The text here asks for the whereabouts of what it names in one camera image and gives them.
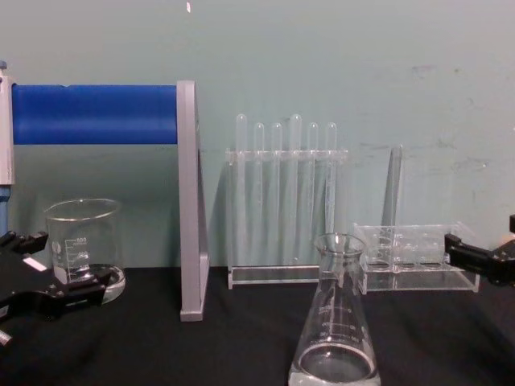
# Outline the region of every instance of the teal wall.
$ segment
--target teal wall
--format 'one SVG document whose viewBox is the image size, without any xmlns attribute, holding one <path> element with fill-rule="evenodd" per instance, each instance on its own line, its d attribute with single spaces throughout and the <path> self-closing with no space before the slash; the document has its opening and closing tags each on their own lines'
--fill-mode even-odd
<svg viewBox="0 0 515 386">
<path fill-rule="evenodd" d="M 188 13 L 185 0 L 4 0 L 0 56 L 20 84 L 196 80 L 215 265 L 225 264 L 220 177 L 239 113 L 343 127 L 355 155 L 350 220 L 377 223 L 388 148 L 402 143 L 411 162 L 403 221 L 463 220 L 488 245 L 506 233 L 515 212 L 512 1 L 190 3 Z M 128 265 L 177 263 L 173 146 L 16 152 L 13 228 L 44 226 L 41 211 L 55 200 L 108 195 L 124 203 Z"/>
</svg>

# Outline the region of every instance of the erlenmeyer flask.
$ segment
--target erlenmeyer flask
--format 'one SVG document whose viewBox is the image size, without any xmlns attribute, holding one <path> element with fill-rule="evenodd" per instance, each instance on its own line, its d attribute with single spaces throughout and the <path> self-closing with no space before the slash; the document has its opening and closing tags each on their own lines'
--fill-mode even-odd
<svg viewBox="0 0 515 386">
<path fill-rule="evenodd" d="M 381 384 L 356 273 L 364 243 L 354 236 L 319 236 L 319 284 L 290 368 L 289 385 Z"/>
</svg>

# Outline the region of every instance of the white label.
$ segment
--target white label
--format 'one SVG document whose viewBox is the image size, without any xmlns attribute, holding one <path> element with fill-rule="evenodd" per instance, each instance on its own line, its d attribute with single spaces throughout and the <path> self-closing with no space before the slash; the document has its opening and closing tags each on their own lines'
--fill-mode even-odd
<svg viewBox="0 0 515 386">
<path fill-rule="evenodd" d="M 3 318 L 4 316 L 6 316 L 8 311 L 9 311 L 9 306 L 0 308 L 0 318 Z"/>
<path fill-rule="evenodd" d="M 46 271 L 47 267 L 41 264 L 39 261 L 34 260 L 32 257 L 27 257 L 23 259 L 25 264 L 29 264 L 32 268 L 37 269 L 40 272 Z"/>
</svg>

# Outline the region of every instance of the glass beaker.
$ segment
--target glass beaker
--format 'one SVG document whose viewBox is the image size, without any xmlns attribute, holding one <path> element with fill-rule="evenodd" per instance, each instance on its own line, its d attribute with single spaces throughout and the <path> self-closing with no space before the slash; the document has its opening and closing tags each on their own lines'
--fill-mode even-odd
<svg viewBox="0 0 515 386">
<path fill-rule="evenodd" d="M 319 236 L 319 284 L 290 368 L 289 385 L 381 384 L 357 287 L 365 244 L 354 236 Z"/>
<path fill-rule="evenodd" d="M 111 199 L 74 199 L 45 210 L 54 275 L 69 284 L 109 268 L 104 303 L 117 298 L 126 285 L 118 237 L 120 207 Z"/>
</svg>

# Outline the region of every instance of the black tablecloth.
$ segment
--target black tablecloth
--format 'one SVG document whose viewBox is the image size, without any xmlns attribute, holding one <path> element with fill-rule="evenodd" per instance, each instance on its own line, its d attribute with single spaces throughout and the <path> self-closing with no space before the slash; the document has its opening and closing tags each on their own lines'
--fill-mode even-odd
<svg viewBox="0 0 515 386">
<path fill-rule="evenodd" d="M 0 385 L 283 386 L 315 285 L 227 288 L 179 321 L 178 269 L 128 269 L 124 294 L 54 322 L 11 320 Z M 515 385 L 515 289 L 363 297 L 383 386 Z"/>
</svg>

